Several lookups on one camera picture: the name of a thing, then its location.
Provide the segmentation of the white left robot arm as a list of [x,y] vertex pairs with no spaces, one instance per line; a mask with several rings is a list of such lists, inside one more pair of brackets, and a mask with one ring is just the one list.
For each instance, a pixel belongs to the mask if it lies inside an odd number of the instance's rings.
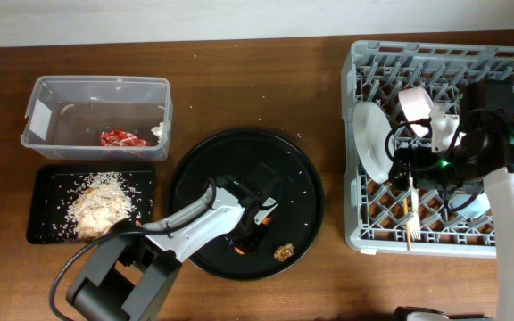
[[142,226],[114,224],[59,272],[49,292],[51,311],[66,319],[55,304],[58,285],[89,252],[66,301],[87,320],[155,319],[183,262],[207,243],[223,236],[228,247],[246,255],[257,252],[280,201],[281,182],[277,171],[261,162],[245,177],[208,179],[195,201],[166,218]]

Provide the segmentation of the orange carrot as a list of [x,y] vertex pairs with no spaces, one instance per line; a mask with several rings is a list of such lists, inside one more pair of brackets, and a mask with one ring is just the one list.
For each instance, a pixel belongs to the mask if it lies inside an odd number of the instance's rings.
[[261,243],[269,232],[271,218],[266,217],[261,223],[246,223],[233,231],[233,246],[237,254],[253,255],[260,248]]

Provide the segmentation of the white plastic fork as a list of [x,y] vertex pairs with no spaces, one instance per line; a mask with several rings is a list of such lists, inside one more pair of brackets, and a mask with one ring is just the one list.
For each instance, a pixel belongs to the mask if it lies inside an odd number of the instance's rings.
[[421,239],[420,232],[420,219],[419,219],[419,191],[415,188],[414,179],[412,174],[409,174],[409,184],[410,184],[410,201],[411,201],[411,213],[412,217],[409,221],[410,223],[410,235],[414,240]]

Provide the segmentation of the white bowl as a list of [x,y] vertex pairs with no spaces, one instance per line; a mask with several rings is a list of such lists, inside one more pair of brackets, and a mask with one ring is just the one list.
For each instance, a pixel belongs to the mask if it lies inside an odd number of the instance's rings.
[[398,93],[399,103],[407,121],[428,119],[434,104],[422,87],[413,87]]

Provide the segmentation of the grey plate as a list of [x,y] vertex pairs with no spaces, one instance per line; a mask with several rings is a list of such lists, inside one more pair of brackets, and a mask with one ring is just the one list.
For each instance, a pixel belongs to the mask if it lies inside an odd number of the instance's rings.
[[372,102],[359,102],[354,108],[352,131],[361,165],[376,183],[388,180],[393,165],[385,149],[386,136],[391,131],[385,113]]

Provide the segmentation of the red snack wrapper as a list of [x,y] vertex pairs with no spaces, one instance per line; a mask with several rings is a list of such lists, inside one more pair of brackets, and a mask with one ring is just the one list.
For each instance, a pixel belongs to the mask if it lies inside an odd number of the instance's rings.
[[111,130],[101,133],[100,145],[105,147],[146,147],[150,144],[132,133]]

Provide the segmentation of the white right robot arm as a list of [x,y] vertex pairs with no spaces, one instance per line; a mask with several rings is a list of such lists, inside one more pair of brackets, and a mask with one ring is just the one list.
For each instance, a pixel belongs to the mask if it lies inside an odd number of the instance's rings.
[[448,137],[448,147],[440,152],[421,147],[387,152],[393,163],[390,178],[398,189],[406,189],[410,178],[417,188],[447,193],[481,187],[490,203],[496,236],[496,317],[514,320],[514,117],[468,111]]

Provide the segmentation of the wooden chopstick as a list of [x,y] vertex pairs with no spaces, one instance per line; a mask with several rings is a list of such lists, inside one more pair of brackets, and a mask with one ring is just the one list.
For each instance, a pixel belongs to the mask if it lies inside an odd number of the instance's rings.
[[407,219],[405,221],[407,249],[408,249],[408,251],[412,251],[412,237],[411,237],[411,229],[410,229],[411,213],[410,213],[410,210],[408,207],[407,199],[403,200],[402,206],[403,206],[403,212],[404,212],[405,216],[407,217]]

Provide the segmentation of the brown food scrap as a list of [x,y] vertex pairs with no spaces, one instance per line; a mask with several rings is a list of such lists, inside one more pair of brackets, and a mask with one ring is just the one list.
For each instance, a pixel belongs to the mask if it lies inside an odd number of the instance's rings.
[[278,247],[274,252],[274,259],[279,262],[284,262],[287,259],[294,256],[294,246],[291,243],[287,243]]

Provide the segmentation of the blue plastic cup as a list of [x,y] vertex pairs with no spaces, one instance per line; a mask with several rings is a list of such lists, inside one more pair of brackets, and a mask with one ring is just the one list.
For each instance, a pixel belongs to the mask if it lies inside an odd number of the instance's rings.
[[450,209],[466,219],[480,218],[490,209],[490,203],[485,193],[479,194],[469,205],[459,210],[471,198],[469,193],[456,192],[448,201]]

